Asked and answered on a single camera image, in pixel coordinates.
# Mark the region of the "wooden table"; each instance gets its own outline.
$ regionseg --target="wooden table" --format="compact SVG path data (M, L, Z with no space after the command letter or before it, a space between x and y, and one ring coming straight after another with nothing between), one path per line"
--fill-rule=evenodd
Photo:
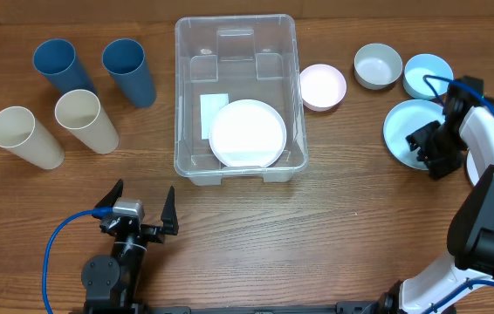
M152 305L375 300L446 250L449 223L470 192L464 171L435 182L391 157L382 123L408 95L400 80L392 89L365 90L353 77L353 56L373 42L393 46L405 61L435 53L457 77L485 79L494 96L494 18L300 20L297 33L300 67L334 65L349 86L338 110L305 111L309 168L286 184L239 178L199 188L173 168L173 24L0 26L0 110L28 107L66 150L61 167L43 171L0 149L0 314L44 312L40 278L49 236L119 178L125 196L144 201L147 222L159 218L168 188L175 186L180 233L152 245L143 264L139 294ZM151 108L134 109L101 65L103 48L125 37L140 40L148 53L158 90ZM115 152L95 154L56 124L59 94L31 64L47 38L75 45L120 133ZM81 267L107 254L112 243L92 218L63 230L49 270L56 313L81 307ZM494 313L494 289L473 293L458 308Z

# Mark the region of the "wood grain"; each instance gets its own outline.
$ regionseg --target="wood grain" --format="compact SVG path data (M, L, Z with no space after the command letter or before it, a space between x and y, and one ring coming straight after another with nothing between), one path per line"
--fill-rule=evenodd
M119 179L125 196L159 218L176 189L180 234L152 245L140 294L152 305L192 308L332 304L375 300L396 280L415 276L445 250L446 232L470 185L463 170L439 182L395 161L383 144L388 111L408 96L401 81L370 92L352 74L364 44L392 45L406 61L421 52L445 58L456 76L485 79L494 96L494 17L347 18L297 22L300 67L327 63L346 75L341 107L305 112L310 165L286 184L258 178L199 188L173 169L174 24L0 26L0 110L21 105L60 141L65 162L42 171L0 150L0 313L43 313L43 252L54 228L88 209ZM100 63L115 38L144 45L158 99L134 109ZM59 97L31 65L47 38L67 38L93 77L120 133L120 147L97 155L56 124ZM49 291L56 313L78 309L83 263L108 253L113 239L83 218L58 237ZM494 289L458 305L462 313L494 312Z
M2 24L176 21L285 13L309 17L493 17L494 0L0 0Z

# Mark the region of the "cable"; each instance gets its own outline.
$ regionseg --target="cable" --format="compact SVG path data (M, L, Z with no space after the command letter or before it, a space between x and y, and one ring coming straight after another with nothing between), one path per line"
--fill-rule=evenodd
M51 238L49 238L49 242L47 243L47 247L45 247L45 257L44 257L44 270L41 276L41 294L42 298L44 299L44 305L45 305L45 310L47 311L48 314L53 314L53 310L51 309L51 306L49 305L49 298L47 297L47 266L49 264L49 253L51 252L51 246L53 245L53 241L57 237L58 233L61 231L61 229L66 226L69 222L80 218L85 215L97 215L99 217L103 217L105 214L111 212L113 209L112 208L95 208L92 210L85 210L82 212L79 212L77 214L74 214L68 218L65 219L64 222L62 222L58 227L55 229L53 234L51 235Z
M479 93L474 91L468 85L461 83L459 81L455 81L453 79L449 79L449 78L442 78L442 77L433 76L433 75L424 75L423 81L429 86L429 88L431 88L431 90L435 94L437 100L439 100L441 102L442 106L445 106L445 104L443 103L443 100L441 99L441 97L439 96L439 94L437 93L435 88L433 88L433 86L428 82L428 79L438 79L438 80L441 80L443 82L449 83L449 85L454 85L454 86L457 86L457 87L464 89L466 92L469 92L472 96L474 96L476 99L478 99L482 103L482 105L486 106L488 108L488 110L490 111L491 115L494 117L493 105L489 101L487 101L482 95L480 95Z
M484 285L494 287L494 281L482 280L482 279L469 280L466 283L463 283L462 285L460 285L458 288L456 288L456 290L454 290L451 294L449 294L448 296L443 298L441 301L432 305L427 311L424 311L423 314L437 313L437 309L440 309L443 306L445 306L445 304L447 304L448 302L450 302L450 300L454 299L456 296L461 294L464 290L472 289L472 286L474 286L475 284L484 284Z

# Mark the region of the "beige cup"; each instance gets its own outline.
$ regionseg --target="beige cup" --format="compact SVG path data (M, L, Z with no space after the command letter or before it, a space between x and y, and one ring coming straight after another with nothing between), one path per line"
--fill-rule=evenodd
M119 145L119 135L93 92L74 90L63 95L55 105L55 118L98 154L111 153Z
M21 106L0 112L0 147L48 170L60 166L65 159L57 140L30 110Z

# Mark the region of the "blue cup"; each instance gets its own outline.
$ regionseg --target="blue cup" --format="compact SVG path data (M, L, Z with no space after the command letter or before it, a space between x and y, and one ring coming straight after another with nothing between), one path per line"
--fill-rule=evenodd
M36 70L61 93L86 89L97 94L76 50L68 41L55 38L42 43L34 52L33 62Z
M109 44L101 62L134 106L145 108L156 100L154 81L141 44L122 38Z

